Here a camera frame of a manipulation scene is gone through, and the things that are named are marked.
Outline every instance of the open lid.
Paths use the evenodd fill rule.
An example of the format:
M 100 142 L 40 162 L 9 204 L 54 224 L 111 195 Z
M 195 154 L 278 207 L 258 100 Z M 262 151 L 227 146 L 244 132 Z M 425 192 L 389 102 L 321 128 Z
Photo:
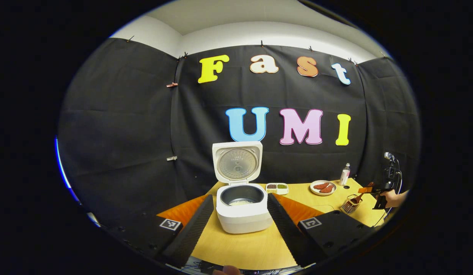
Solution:
M 256 179 L 262 164 L 262 143 L 235 141 L 214 143 L 212 159 L 216 178 L 222 183 L 242 184 Z

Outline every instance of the bottle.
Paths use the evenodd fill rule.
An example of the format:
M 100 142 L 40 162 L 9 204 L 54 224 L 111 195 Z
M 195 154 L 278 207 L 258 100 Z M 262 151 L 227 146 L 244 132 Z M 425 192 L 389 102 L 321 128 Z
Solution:
M 341 178 L 340 178 L 340 185 L 344 186 L 347 184 L 348 176 L 350 176 L 350 164 L 347 163 L 347 165 L 344 167 L 344 169 L 341 172 Z

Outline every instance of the blue letter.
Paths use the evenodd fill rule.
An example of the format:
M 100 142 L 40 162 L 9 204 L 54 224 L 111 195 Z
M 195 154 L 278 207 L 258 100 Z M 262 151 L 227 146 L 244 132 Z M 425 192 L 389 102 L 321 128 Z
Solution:
M 252 113 L 257 119 L 257 131 L 255 134 L 245 134 L 243 130 L 243 115 L 247 113 L 244 108 L 230 108 L 226 111 L 229 117 L 229 134 L 234 141 L 261 141 L 266 132 L 265 115 L 268 113 L 266 107 L 255 107 Z
M 336 70 L 336 74 L 338 75 L 338 78 L 341 81 L 341 83 L 345 85 L 350 85 L 350 80 L 345 77 L 345 73 L 347 72 L 345 68 L 342 68 L 341 65 L 338 63 L 333 64 L 331 68 L 334 68 Z

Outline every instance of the meat slice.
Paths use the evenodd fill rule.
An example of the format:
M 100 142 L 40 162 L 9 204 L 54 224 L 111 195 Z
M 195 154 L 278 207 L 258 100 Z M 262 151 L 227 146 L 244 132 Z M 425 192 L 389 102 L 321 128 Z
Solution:
M 327 188 L 324 188 L 320 191 L 320 193 L 329 193 L 331 192 L 331 190 L 333 190 L 333 185 L 330 184 Z
M 321 190 L 321 189 L 324 189 L 325 187 L 327 187 L 328 185 L 329 185 L 329 183 L 322 183 L 322 184 L 318 184 L 317 186 L 313 186 L 313 188 Z

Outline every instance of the wire basket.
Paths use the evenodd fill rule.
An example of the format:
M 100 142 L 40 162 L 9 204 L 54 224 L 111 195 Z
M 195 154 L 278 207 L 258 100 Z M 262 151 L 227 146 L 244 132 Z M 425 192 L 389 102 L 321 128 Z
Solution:
M 352 214 L 355 210 L 357 210 L 358 206 L 362 202 L 362 198 L 361 198 L 360 202 L 358 202 L 358 204 L 356 204 L 356 203 L 352 202 L 352 199 L 354 199 L 354 198 L 357 198 L 357 195 L 355 195 L 355 194 L 349 195 L 347 197 L 347 199 L 345 200 L 345 202 L 343 202 L 343 205 L 341 205 L 341 209 L 346 214 Z

